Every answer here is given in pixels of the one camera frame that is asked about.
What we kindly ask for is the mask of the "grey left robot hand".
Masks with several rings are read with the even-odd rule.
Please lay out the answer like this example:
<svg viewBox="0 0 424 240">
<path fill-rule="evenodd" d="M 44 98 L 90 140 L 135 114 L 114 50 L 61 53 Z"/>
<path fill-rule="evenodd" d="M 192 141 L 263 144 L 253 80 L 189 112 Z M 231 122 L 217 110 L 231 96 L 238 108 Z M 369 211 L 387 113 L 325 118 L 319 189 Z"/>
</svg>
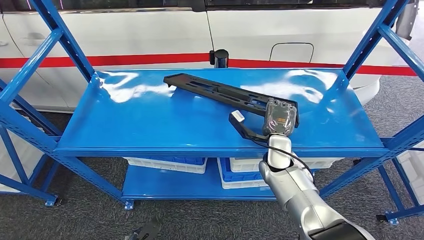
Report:
<svg viewBox="0 0 424 240">
<path fill-rule="evenodd" d="M 124 237 L 125 240 L 154 240 L 163 225 L 163 221 L 158 217 L 152 218 L 145 225 L 132 231 L 130 235 Z"/>
</svg>

